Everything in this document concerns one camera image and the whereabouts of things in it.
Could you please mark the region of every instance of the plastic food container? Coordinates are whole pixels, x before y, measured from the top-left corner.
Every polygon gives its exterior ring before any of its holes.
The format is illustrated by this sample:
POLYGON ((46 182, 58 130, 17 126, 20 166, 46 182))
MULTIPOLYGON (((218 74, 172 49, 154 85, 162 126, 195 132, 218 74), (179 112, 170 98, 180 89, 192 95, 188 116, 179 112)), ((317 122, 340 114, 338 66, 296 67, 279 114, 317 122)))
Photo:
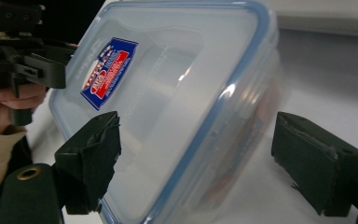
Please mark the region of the plastic food container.
POLYGON ((210 220, 263 130, 276 44, 257 2, 102 8, 49 105, 66 139, 99 114, 120 116, 105 223, 210 220))

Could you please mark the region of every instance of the white table surface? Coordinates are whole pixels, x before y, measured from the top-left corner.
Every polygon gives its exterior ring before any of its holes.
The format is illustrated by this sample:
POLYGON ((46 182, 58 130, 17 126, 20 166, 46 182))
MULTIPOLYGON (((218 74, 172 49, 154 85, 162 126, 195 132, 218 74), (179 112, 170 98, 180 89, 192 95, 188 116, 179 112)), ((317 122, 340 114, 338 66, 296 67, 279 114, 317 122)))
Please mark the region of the white table surface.
MULTIPOLYGON (((278 49, 286 74, 279 109, 310 119, 358 147, 358 37, 281 31, 278 49)), ((348 217, 319 217, 291 188, 290 176, 270 156, 274 121, 213 223, 354 224, 355 208, 348 217)), ((54 163, 63 140, 48 99, 35 111, 28 130, 34 162, 54 163)), ((69 224, 102 223, 95 213, 64 218, 69 224)))
POLYGON ((281 28, 358 35, 358 0, 258 0, 277 12, 281 28))

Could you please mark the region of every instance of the black clamp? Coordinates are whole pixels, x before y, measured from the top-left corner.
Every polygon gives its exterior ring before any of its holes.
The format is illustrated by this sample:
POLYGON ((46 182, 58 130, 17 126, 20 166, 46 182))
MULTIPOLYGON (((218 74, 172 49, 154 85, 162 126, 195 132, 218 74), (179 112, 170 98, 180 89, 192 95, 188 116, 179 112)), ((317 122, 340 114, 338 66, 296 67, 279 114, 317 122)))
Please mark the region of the black clamp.
POLYGON ((97 116, 57 150, 52 166, 33 164, 10 174, 0 223, 63 223, 64 206, 69 215, 100 212, 121 154, 118 127, 117 112, 97 116))
POLYGON ((358 209, 356 147, 307 119, 279 112, 271 153, 319 215, 346 217, 352 205, 358 209))

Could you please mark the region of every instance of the container lid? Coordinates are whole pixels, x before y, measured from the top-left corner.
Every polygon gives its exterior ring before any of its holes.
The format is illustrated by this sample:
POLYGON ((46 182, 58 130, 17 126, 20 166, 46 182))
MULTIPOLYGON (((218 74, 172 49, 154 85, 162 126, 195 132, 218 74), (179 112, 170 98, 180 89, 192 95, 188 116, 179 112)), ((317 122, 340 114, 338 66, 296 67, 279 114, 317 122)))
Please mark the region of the container lid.
POLYGON ((50 109, 65 138, 118 112, 122 155, 104 202, 120 222, 160 209, 178 163, 221 113, 268 30, 269 12, 255 2, 113 2, 100 11, 50 109))

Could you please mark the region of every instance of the red and blue label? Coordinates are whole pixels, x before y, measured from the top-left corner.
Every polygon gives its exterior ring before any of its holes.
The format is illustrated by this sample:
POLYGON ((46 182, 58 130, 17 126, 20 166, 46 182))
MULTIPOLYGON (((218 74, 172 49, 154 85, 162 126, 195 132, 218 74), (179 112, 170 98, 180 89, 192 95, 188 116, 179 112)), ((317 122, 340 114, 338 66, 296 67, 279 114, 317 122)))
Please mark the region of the red and blue label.
POLYGON ((112 38, 91 67, 81 94, 99 110, 124 77, 138 44, 112 38))

